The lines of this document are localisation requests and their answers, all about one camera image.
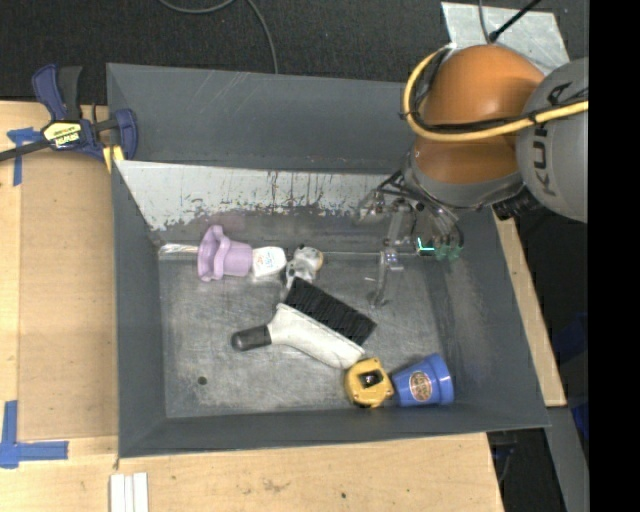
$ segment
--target black bristles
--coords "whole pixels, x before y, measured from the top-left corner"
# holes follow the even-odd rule
[[[377,325],[368,316],[299,277],[293,280],[284,304],[358,345],[364,343]]]

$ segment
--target yellow cable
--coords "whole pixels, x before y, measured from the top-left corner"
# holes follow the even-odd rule
[[[516,132],[518,130],[522,130],[523,128],[528,128],[529,126],[545,123],[547,121],[550,121],[551,119],[557,119],[558,117],[566,117],[573,114],[578,114],[589,109],[589,100],[585,100],[580,103],[558,107],[556,109],[537,114],[533,116],[533,119],[521,119],[519,121],[505,124],[503,126],[498,126],[496,128],[487,128],[486,130],[466,133],[439,133],[431,130],[426,130],[425,128],[420,126],[413,117],[413,112],[411,111],[410,104],[411,91],[422,72],[429,65],[429,62],[431,62],[431,60],[438,53],[439,52],[434,52],[431,55],[427,56],[422,62],[420,62],[420,64],[415,67],[415,69],[409,76],[409,80],[407,80],[407,85],[404,89],[404,95],[402,97],[402,108],[406,113],[407,122],[409,123],[409,126],[411,127],[413,132],[417,135],[420,135],[421,137],[442,142],[462,142],[467,140],[486,139],[488,137],[495,137],[496,135],[504,135],[505,133]]]

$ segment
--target white brush handle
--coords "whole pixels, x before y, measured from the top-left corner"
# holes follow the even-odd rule
[[[288,345],[340,370],[351,368],[364,355],[364,349],[326,325],[280,303],[267,325],[235,333],[231,345],[240,351],[266,345]]]

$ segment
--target black floor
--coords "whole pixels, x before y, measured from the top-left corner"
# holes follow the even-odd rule
[[[284,74],[404,82],[419,60],[449,40],[436,0],[253,2]],[[222,0],[174,0],[187,8],[216,3]],[[527,3],[484,2],[511,8]],[[572,59],[589,55],[589,0],[542,0],[536,9],[555,14]],[[97,104],[107,102],[108,62],[274,70],[265,32],[247,0],[204,15],[177,13],[158,0],[13,1],[0,4],[0,20],[0,99],[33,99],[31,74],[48,63],[83,66],[79,101]],[[519,232],[553,337],[588,309],[586,225],[545,210],[523,216]],[[507,512],[565,510],[541,430],[490,439]],[[588,442],[585,453],[588,458]]]

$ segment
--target wooden table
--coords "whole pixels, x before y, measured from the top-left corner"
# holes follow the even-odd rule
[[[48,121],[0,102],[0,150]],[[70,442],[68,460],[0,469],[0,511],[107,511],[110,475],[134,472],[152,512],[504,510],[485,434],[118,460],[106,167],[43,150],[19,187],[13,169],[0,163],[0,405],[18,399],[20,441]],[[498,230],[545,403],[566,405],[515,225]]]

